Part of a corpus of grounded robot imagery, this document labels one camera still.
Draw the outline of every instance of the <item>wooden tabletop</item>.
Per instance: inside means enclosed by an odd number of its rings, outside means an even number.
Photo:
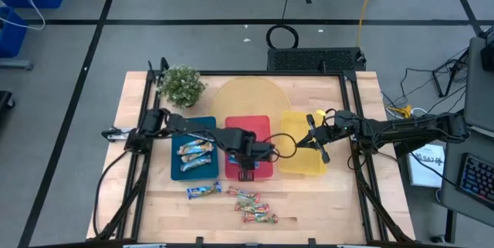
[[[145,72],[127,73],[114,125],[136,127],[143,98]],[[343,109],[339,80],[328,76],[264,76],[283,89],[292,110],[313,113],[317,109]],[[366,118],[386,120],[377,76],[374,72],[357,73],[360,97]],[[177,110],[161,101],[161,107],[172,109],[185,117],[209,115],[209,103],[218,89],[235,76],[203,76],[208,88],[199,102],[190,109]],[[351,85],[347,84],[354,111]],[[124,143],[111,143],[105,167],[123,151]],[[264,182],[235,182],[225,179],[223,153],[219,152],[220,176],[223,188],[230,185],[259,192],[262,201],[278,217],[277,224],[245,224],[236,212],[235,199],[226,195],[210,195],[188,200],[186,189],[210,185],[213,181],[174,182],[170,178],[171,141],[154,141],[144,208],[140,223],[139,242],[194,243],[203,236],[205,243],[307,243],[316,238],[318,244],[365,243],[358,202],[355,175],[347,167],[350,145],[346,139],[326,146],[331,156],[327,173],[321,176],[277,173]],[[387,145],[382,152],[393,155]],[[97,220],[101,230],[122,203],[130,156],[117,163],[107,173],[100,191]],[[395,161],[374,156],[377,182],[384,208],[403,231],[414,239],[410,212]],[[368,202],[374,238],[379,239],[372,205]],[[130,235],[134,207],[127,217],[125,236]],[[88,237],[94,236],[92,226]]]

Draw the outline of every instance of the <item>yellow tray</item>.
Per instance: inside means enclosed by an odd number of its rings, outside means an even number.
[[[303,112],[284,111],[281,119],[281,132],[292,135],[295,141],[302,140],[309,131],[306,115],[307,113]],[[323,121],[323,116],[313,114],[313,117],[316,125],[319,126]],[[293,153],[293,141],[288,137],[279,137],[279,143],[276,147],[281,155]],[[327,172],[320,152],[311,148],[299,148],[292,158],[280,158],[278,169],[281,172],[304,175],[323,175]]]

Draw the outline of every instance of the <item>gray floor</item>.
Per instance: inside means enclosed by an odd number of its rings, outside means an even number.
[[[363,0],[288,0],[286,19],[358,19]],[[494,0],[469,0],[477,19],[494,19]],[[104,0],[64,0],[60,9],[42,10],[48,19],[98,19]],[[109,19],[279,19],[285,0],[113,0]],[[30,9],[17,10],[35,19]],[[366,19],[467,20],[459,0],[370,0]],[[92,210],[97,179],[107,143],[100,136],[114,120],[124,74],[170,64],[201,70],[264,70],[265,34],[270,25],[106,25],[89,71],[63,153],[31,245],[83,241]],[[355,25],[293,25],[300,47],[354,46]],[[48,25],[28,31],[19,55],[35,64],[33,71],[0,70],[0,89],[15,94],[17,107],[0,130],[0,240],[19,241],[42,174],[93,37],[92,25]],[[377,71],[381,89],[401,95],[405,67],[431,70],[468,45],[470,26],[365,26],[362,50],[367,69]],[[278,47],[289,47],[284,31],[273,33]],[[422,85],[428,73],[409,73],[405,91]],[[453,90],[461,87],[455,84]],[[438,105],[449,110],[459,94]],[[428,109],[438,101],[429,83],[409,98]],[[457,110],[462,108],[459,102]],[[418,240],[443,233],[446,210],[435,203],[434,191],[405,191]],[[489,246],[493,228],[461,216],[457,244]]]

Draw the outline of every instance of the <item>green leaves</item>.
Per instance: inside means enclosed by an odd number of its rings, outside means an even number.
[[[206,89],[199,72],[189,66],[172,66],[164,71],[160,85],[161,95],[178,108],[194,105]]]

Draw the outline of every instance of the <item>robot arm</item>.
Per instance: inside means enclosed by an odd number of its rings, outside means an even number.
[[[207,127],[166,109],[148,110],[142,125],[129,133],[125,149],[144,153],[150,150],[152,140],[180,135],[214,142],[225,153],[234,155],[241,169],[240,181],[252,181],[255,162],[271,161],[271,155],[276,153],[274,144],[257,141],[255,133],[251,131],[241,128]]]
[[[334,118],[334,125],[327,125],[325,120],[319,127],[315,127],[312,115],[307,115],[310,130],[297,144],[298,148],[320,150],[324,163],[330,161],[324,145],[352,135],[364,154],[376,154],[379,148],[389,143],[423,141],[426,144],[434,140],[460,143],[469,137],[465,118],[458,114],[443,113],[413,119],[376,121],[340,110],[334,116],[327,117],[329,118]]]

